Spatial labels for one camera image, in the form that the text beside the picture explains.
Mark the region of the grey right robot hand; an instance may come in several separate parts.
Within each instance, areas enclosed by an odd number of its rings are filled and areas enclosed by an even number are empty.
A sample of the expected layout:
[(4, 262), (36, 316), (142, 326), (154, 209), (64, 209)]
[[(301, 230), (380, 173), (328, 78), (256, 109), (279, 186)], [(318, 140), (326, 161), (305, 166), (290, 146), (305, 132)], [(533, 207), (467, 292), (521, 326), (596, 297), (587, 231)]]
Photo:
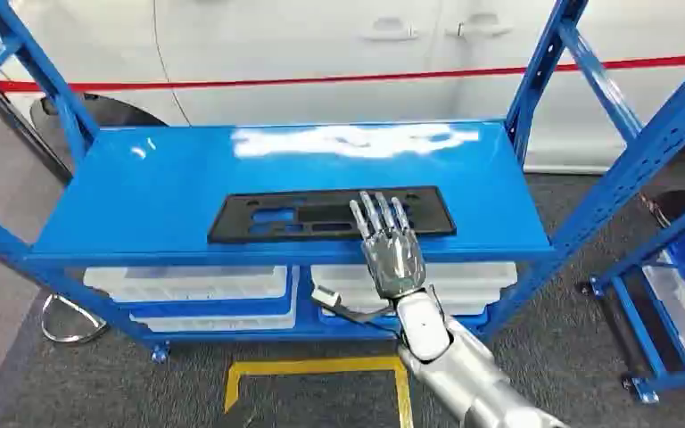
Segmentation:
[(417, 235), (396, 197), (360, 191), (349, 201), (368, 270), (379, 296), (398, 300), (425, 288), (426, 264)]

